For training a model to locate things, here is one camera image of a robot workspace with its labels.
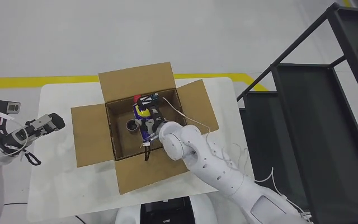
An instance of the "metal cup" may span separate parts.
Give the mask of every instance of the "metal cup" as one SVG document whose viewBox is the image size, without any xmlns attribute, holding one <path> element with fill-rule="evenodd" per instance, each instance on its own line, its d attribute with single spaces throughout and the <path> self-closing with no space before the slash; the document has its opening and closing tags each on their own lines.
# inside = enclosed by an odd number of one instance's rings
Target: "metal cup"
<svg viewBox="0 0 358 224">
<path fill-rule="evenodd" d="M 129 133 L 134 134 L 138 130 L 138 125 L 136 124 L 134 119 L 130 119 L 127 121 L 127 130 Z"/>
</svg>

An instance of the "shelf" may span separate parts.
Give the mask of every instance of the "shelf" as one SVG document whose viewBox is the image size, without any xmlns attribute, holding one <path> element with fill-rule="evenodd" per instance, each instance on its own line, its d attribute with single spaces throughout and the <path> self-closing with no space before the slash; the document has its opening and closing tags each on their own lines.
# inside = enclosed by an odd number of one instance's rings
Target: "shelf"
<svg viewBox="0 0 358 224">
<path fill-rule="evenodd" d="M 358 82 L 358 10 L 341 7 L 327 17 Z"/>
<path fill-rule="evenodd" d="M 315 223 L 358 223 L 358 128 L 334 69 L 272 74 Z"/>
<path fill-rule="evenodd" d="M 255 179 L 267 178 L 274 167 L 278 190 L 302 209 L 308 209 L 277 93 L 249 92 L 244 103 L 243 126 Z M 260 185 L 276 191 L 271 179 Z"/>
</svg>

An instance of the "yellow tape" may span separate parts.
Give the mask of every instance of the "yellow tape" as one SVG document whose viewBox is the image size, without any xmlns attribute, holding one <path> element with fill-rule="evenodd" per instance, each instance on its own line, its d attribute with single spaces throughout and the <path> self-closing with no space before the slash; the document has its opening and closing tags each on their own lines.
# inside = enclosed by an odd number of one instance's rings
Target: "yellow tape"
<svg viewBox="0 0 358 224">
<path fill-rule="evenodd" d="M 233 82 L 244 82 L 250 85 L 253 82 L 246 73 L 222 73 L 222 74 L 175 74 L 176 79 L 182 78 L 231 78 Z M 0 88 L 39 88 L 46 84 L 54 83 L 78 83 L 98 82 L 98 76 L 54 76 L 54 77 L 26 77 L 26 78 L 0 78 Z M 256 91 L 267 91 L 261 84 L 255 85 Z"/>
<path fill-rule="evenodd" d="M 350 0 L 343 0 L 343 4 L 346 6 L 346 7 L 352 7 L 352 3 Z"/>
</svg>

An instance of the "grey floor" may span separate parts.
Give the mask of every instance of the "grey floor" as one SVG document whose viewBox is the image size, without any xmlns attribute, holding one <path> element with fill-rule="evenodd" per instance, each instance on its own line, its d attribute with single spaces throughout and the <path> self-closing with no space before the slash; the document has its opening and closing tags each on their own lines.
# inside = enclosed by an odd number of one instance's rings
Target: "grey floor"
<svg viewBox="0 0 358 224">
<path fill-rule="evenodd" d="M 3 1 L 0 78 L 91 75 L 165 61 L 174 73 L 243 72 L 255 78 L 332 2 Z M 284 62 L 330 63 L 341 55 L 325 22 Z M 337 73 L 358 117 L 358 84 L 346 63 Z M 261 84 L 275 90 L 271 76 Z M 236 94 L 246 86 L 234 83 Z M 0 96 L 21 102 L 20 122 L 37 117 L 39 88 L 3 88 Z M 16 160 L 3 171 L 5 203 L 26 202 L 31 166 Z M 237 223 L 242 215 L 235 205 L 219 193 L 209 197 L 220 223 Z M 114 209 L 80 217 L 86 223 L 113 223 L 115 214 Z M 26 205 L 6 206 L 0 224 L 8 223 L 27 223 Z M 67 217 L 42 223 L 80 222 Z"/>
</svg>

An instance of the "cardboard box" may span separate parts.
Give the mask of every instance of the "cardboard box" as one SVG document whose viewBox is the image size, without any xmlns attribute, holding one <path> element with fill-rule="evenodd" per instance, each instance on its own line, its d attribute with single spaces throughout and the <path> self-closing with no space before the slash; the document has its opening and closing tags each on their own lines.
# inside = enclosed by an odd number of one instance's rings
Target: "cardboard box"
<svg viewBox="0 0 358 224">
<path fill-rule="evenodd" d="M 77 167 L 115 161 L 121 194 L 187 172 L 182 160 L 171 160 L 160 141 L 151 145 L 149 160 L 144 161 L 140 132 L 130 134 L 126 122 L 134 118 L 133 97 L 159 93 L 189 118 L 219 129 L 202 80 L 176 88 L 170 63 L 101 73 L 104 104 L 71 108 Z M 181 125 L 194 124 L 182 117 L 164 100 L 159 105 L 163 116 Z"/>
</svg>

